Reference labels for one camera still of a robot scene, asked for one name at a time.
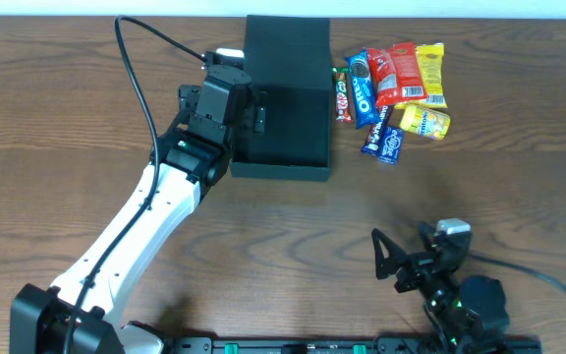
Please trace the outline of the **black box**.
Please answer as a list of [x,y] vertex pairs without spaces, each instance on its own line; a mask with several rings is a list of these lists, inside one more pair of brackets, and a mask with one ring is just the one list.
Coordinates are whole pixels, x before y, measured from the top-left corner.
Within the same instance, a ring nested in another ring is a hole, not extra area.
[[325,182],[334,107],[330,20],[249,15],[244,71],[263,102],[236,133],[234,177]]

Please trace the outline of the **blue Oreo cookie pack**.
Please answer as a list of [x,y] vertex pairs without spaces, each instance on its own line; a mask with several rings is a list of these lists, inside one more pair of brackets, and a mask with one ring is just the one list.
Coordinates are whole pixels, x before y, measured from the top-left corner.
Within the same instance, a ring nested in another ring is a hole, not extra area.
[[376,97],[370,74],[368,54],[365,49],[347,58],[348,72],[354,99],[356,128],[380,121],[376,108]]

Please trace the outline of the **red snack bag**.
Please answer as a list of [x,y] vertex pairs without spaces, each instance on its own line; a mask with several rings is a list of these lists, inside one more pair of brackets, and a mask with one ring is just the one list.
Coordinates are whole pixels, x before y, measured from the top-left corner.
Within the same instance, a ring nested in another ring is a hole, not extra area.
[[377,106],[427,98],[413,42],[384,49],[367,48],[366,53],[371,76],[376,83]]

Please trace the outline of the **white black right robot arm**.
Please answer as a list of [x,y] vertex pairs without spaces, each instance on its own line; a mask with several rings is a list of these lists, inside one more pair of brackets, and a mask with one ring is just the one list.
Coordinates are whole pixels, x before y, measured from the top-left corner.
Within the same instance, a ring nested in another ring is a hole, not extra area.
[[457,281],[455,272],[469,255],[471,225],[459,218],[421,222],[424,249],[406,253],[378,229],[371,231],[375,276],[396,277],[399,293],[417,290],[445,353],[511,353],[505,331],[510,324],[506,296],[498,279],[472,275]]

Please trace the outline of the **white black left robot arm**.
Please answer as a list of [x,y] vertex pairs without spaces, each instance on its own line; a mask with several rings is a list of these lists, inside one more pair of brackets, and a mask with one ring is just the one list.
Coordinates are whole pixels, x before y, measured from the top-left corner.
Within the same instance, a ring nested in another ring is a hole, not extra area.
[[236,124],[255,105],[251,77],[212,65],[182,86],[181,109],[127,202],[98,239],[46,290],[26,284],[10,317],[12,353],[163,353],[162,335],[122,324],[146,268],[173,230],[226,173]]

